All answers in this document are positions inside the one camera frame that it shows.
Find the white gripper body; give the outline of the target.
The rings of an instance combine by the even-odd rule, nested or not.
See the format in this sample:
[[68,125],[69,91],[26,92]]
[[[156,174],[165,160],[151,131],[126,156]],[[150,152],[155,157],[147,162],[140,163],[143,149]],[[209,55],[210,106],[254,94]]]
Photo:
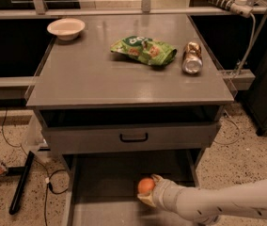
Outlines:
[[171,180],[160,179],[156,182],[152,190],[152,200],[156,207],[175,212],[177,209],[177,199],[185,186],[179,186]]

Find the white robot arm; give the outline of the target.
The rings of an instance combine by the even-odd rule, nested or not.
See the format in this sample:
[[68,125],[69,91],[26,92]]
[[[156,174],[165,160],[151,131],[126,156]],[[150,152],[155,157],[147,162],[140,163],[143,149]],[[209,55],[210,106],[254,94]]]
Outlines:
[[180,186],[152,174],[137,187],[144,204],[179,217],[213,225],[220,216],[267,219],[267,179],[221,189]]

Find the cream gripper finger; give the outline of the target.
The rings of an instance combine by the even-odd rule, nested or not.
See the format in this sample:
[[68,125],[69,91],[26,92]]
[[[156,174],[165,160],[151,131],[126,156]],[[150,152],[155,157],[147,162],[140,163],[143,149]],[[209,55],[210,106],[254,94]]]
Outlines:
[[144,204],[150,206],[150,207],[155,207],[155,203],[153,201],[152,193],[138,193],[137,198]]
[[163,180],[163,177],[158,174],[151,174],[150,177],[154,181],[155,184]]

